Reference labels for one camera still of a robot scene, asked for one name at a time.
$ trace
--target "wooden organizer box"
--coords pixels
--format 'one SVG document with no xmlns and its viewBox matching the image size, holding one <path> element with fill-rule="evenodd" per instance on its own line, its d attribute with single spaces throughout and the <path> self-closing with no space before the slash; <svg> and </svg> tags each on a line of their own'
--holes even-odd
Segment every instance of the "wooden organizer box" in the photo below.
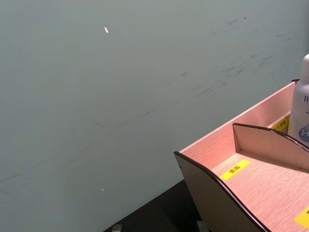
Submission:
<svg viewBox="0 0 309 232">
<path fill-rule="evenodd" d="M 296 82 L 175 152 L 211 231 L 309 231 L 309 150 L 286 135 Z"/>
</svg>

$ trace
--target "yellow label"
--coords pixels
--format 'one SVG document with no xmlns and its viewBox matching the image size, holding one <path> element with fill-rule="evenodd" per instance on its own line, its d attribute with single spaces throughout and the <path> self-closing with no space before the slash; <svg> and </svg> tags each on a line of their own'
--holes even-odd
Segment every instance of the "yellow label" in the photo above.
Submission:
<svg viewBox="0 0 309 232">
<path fill-rule="evenodd" d="M 290 116 L 288 115 L 284 119 L 280 120 L 278 123 L 273 125 L 271 128 L 277 131 L 282 131 L 289 126 Z"/>
<path fill-rule="evenodd" d="M 220 178 L 223 180 L 228 180 L 236 173 L 239 173 L 244 167 L 246 167 L 250 161 L 242 160 L 241 162 L 237 163 L 235 166 L 230 168 L 227 172 L 223 173 Z"/>
<path fill-rule="evenodd" d="M 294 219 L 299 225 L 309 229 L 309 206 Z"/>
</svg>

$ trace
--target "bottle label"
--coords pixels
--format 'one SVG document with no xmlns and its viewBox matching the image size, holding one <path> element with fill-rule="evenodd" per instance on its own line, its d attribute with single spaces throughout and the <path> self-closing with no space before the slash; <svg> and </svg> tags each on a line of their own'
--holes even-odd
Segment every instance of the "bottle label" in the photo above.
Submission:
<svg viewBox="0 0 309 232">
<path fill-rule="evenodd" d="M 298 131 L 298 136 L 302 141 L 309 143 L 309 124 Z"/>
</svg>

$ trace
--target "white bottle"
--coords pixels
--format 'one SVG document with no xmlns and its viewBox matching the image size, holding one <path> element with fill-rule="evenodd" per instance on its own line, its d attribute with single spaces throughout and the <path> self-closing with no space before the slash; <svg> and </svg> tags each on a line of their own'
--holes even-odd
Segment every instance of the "white bottle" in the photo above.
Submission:
<svg viewBox="0 0 309 232">
<path fill-rule="evenodd" d="M 288 135 L 309 147 L 309 54 L 304 57 L 302 76 L 294 89 Z"/>
</svg>

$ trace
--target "black edge trim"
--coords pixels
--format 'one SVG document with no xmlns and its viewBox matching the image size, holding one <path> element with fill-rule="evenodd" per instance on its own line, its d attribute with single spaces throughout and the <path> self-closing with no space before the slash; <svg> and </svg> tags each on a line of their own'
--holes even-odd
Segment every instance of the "black edge trim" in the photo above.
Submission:
<svg viewBox="0 0 309 232">
<path fill-rule="evenodd" d="M 236 204 L 236 206 L 246 215 L 254 225 L 257 226 L 263 232 L 271 232 L 269 228 L 267 228 L 242 202 L 241 200 L 233 193 L 233 191 L 211 170 L 201 165 L 200 163 L 194 161 L 193 159 L 185 156 L 179 151 L 175 151 L 174 154 L 184 159 L 185 161 L 191 163 L 192 165 L 198 167 L 204 173 L 206 173 L 214 182 L 216 182 L 224 192 L 232 199 L 232 201 Z"/>
<path fill-rule="evenodd" d="M 242 126 L 242 127 L 250 127 L 250 128 L 255 128 L 255 129 L 259 129 L 259 130 L 267 130 L 267 131 L 271 131 L 273 133 L 276 133 L 288 140 L 290 140 L 291 142 L 293 142 L 294 144 L 296 144 L 297 146 L 299 146 L 300 148 L 304 149 L 305 151 L 309 152 L 309 147 L 307 147 L 306 145 L 302 144 L 300 141 L 296 140 L 295 138 L 291 137 L 290 135 L 284 134 L 281 131 L 272 129 L 272 128 L 268 128 L 268 127 L 260 127 L 260 126 L 254 126 L 254 125 L 249 125 L 249 124 L 242 124 L 242 123 L 233 123 L 233 126 Z"/>
</svg>

